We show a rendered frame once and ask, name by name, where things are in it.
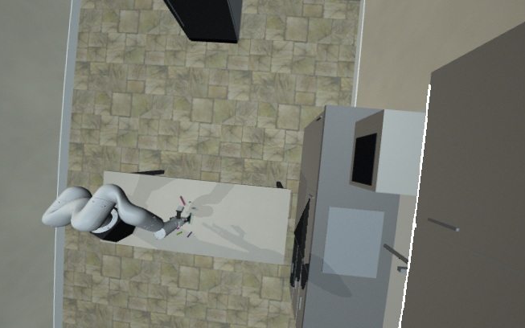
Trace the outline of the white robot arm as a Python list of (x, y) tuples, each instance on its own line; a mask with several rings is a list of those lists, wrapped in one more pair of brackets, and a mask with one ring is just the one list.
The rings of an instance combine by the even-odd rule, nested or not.
[[(113, 209), (116, 204), (118, 213)], [(132, 204), (125, 192), (115, 184), (105, 184), (94, 195), (83, 187), (69, 187), (46, 210), (42, 221), (51, 227), (63, 227), (71, 223), (81, 232), (102, 233), (116, 224), (118, 214), (125, 223), (154, 232), (159, 240), (178, 227), (176, 219), (163, 222), (145, 208)]]

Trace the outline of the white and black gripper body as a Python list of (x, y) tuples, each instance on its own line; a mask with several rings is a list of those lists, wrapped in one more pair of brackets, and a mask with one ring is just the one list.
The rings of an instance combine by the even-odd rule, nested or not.
[[(176, 219), (176, 216), (172, 219)], [(178, 221), (178, 227), (181, 227), (182, 225), (184, 225), (186, 222), (184, 222), (184, 220), (186, 220), (186, 217), (181, 217), (181, 219), (176, 219)]]

